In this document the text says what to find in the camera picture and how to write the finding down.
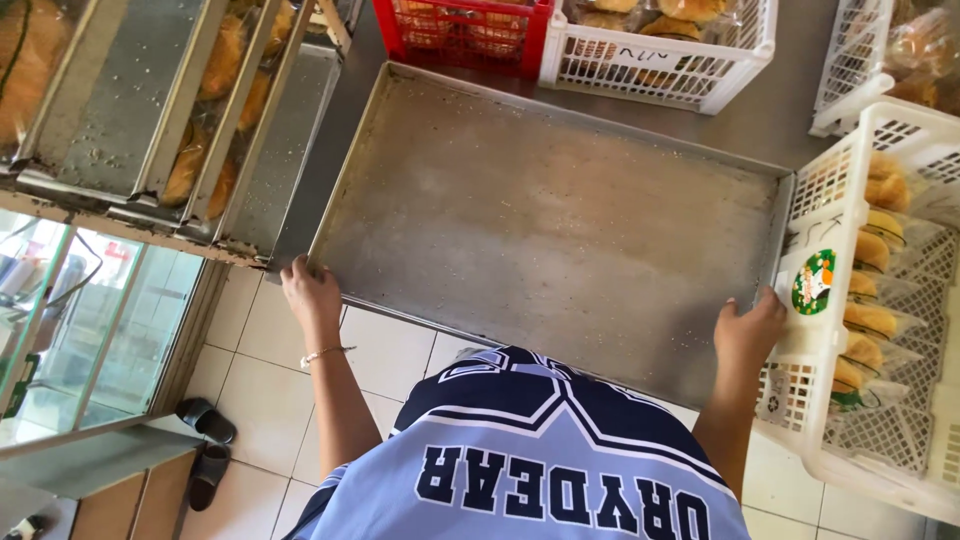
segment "person's right hand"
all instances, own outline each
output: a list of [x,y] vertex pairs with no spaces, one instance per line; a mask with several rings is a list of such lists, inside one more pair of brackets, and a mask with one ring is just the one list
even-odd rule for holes
[[280,279],[287,303],[303,328],[307,348],[339,347],[343,299],[333,273],[324,267],[317,277],[312,276],[306,268],[306,255],[301,255],[280,271]]
[[743,315],[737,315],[736,300],[729,299],[720,309],[713,331],[718,370],[757,376],[780,339],[785,321],[786,307],[769,285],[763,287],[759,303]]

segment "person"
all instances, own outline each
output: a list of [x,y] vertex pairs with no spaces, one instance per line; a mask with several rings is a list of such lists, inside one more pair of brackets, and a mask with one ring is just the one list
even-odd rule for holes
[[758,374],[786,308],[730,299],[693,431],[667,409],[519,347],[476,351],[414,386],[387,441],[340,340],[340,289],[297,258],[283,291],[303,328],[325,479],[285,538],[749,538],[739,500]]

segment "slipper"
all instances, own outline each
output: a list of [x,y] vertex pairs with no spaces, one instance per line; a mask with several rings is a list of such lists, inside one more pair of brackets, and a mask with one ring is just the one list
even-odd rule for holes
[[190,398],[177,404],[177,416],[201,435],[210,437],[220,444],[227,444],[237,434],[237,428],[224,418],[213,405],[204,398]]
[[210,444],[204,448],[197,465],[194,467],[193,478],[190,482],[188,499],[190,507],[196,512],[203,512],[210,508],[213,496],[217,494],[217,486],[227,472],[230,464],[230,450],[223,445]]

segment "sticker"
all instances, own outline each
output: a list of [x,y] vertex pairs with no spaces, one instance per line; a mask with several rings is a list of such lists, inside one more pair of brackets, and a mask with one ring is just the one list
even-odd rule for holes
[[790,374],[781,369],[767,370],[767,384],[763,388],[756,417],[779,424],[786,418],[786,402],[790,397]]
[[658,71],[677,71],[683,69],[678,64],[684,60],[684,55],[664,53],[662,51],[647,51],[630,47],[620,47],[616,51],[614,61],[621,65],[636,65],[646,69]]
[[800,272],[797,272],[790,299],[793,308],[801,315],[815,315],[827,309],[836,258],[833,250],[819,251],[808,258]]

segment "white tile floor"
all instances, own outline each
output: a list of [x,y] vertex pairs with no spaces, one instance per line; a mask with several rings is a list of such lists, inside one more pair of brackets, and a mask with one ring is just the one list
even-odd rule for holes
[[[187,390],[236,424],[235,462],[207,511],[190,511],[181,538],[282,537],[320,482],[317,429],[300,329],[279,287],[233,268]],[[386,437],[410,388],[472,344],[362,309],[346,309],[345,344]],[[667,405],[688,427],[697,413]],[[179,429],[179,422],[158,425]],[[762,436],[751,441],[744,515],[755,540],[919,540],[925,518],[811,478],[800,460]]]

